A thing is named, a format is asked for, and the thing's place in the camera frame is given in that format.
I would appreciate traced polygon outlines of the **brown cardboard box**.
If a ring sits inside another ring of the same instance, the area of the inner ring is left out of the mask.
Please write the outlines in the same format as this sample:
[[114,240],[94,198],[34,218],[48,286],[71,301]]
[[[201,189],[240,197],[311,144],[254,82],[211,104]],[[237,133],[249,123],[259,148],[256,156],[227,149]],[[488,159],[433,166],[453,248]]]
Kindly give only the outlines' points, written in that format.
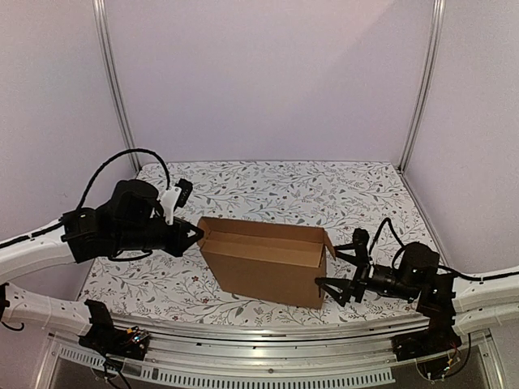
[[327,275],[331,240],[321,227],[202,217],[200,253],[220,288],[261,301],[319,310],[315,279]]

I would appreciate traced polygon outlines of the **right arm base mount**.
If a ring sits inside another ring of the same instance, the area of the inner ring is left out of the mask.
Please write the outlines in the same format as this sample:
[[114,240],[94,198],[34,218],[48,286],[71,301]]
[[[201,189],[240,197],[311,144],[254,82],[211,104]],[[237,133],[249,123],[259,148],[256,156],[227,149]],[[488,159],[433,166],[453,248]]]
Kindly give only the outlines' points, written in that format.
[[448,377],[461,344],[461,337],[453,330],[452,318],[443,315],[430,318],[424,330],[397,335],[391,339],[392,352],[398,361],[447,353],[447,356],[441,357],[439,361],[417,364],[418,372],[429,381]]

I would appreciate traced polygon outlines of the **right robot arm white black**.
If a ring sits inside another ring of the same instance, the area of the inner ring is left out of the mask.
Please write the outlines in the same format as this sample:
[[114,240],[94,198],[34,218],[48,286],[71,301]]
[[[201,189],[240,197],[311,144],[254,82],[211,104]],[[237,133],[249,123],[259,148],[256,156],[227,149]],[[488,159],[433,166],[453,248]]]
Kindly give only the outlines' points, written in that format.
[[367,245],[337,246],[339,259],[356,267],[351,279],[318,277],[315,284],[339,306],[360,303],[366,291],[416,305],[429,319],[419,336],[425,353],[437,353],[451,338],[518,319],[518,268],[468,276],[440,264],[440,255],[413,242],[400,248],[397,267],[370,262]]

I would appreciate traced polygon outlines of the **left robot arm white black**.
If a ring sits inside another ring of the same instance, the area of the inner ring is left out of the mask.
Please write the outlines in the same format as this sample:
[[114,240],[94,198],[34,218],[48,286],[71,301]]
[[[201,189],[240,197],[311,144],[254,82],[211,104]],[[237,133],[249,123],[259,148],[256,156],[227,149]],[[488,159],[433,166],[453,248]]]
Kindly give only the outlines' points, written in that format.
[[86,336],[104,352],[114,351],[120,334],[99,301],[66,301],[19,288],[14,279],[46,268],[97,258],[112,262],[145,259],[156,250],[183,256],[204,235],[179,219],[192,184],[180,180],[164,192],[140,180],[117,183],[112,197],[97,208],[80,206],[42,229],[1,244],[1,321],[35,323]]

